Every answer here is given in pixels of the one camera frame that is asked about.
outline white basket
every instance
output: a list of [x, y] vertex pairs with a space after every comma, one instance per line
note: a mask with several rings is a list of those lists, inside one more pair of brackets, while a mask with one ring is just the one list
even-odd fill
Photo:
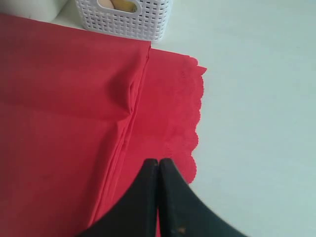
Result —
[[162, 39], [172, 0], [130, 0], [130, 13], [102, 7], [98, 0], [76, 0], [83, 26], [90, 31], [158, 42]]

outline white surface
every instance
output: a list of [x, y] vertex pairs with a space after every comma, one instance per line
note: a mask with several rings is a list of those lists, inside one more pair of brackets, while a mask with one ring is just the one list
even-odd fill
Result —
[[82, 25], [87, 30], [152, 42], [160, 41], [170, 17], [173, 0], [129, 1], [137, 7], [133, 13], [105, 8], [98, 0], [76, 0], [76, 4]]
[[0, 12], [50, 22], [66, 2], [67, 0], [0, 0]]
[[315, 24], [312, 0], [176, 0], [154, 45], [208, 67], [191, 187], [250, 237], [316, 237]]

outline red napkin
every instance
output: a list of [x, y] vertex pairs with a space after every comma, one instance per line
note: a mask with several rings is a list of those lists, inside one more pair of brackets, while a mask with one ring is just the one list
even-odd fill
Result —
[[150, 43], [0, 15], [0, 235], [73, 236], [144, 159], [188, 182], [203, 68]]

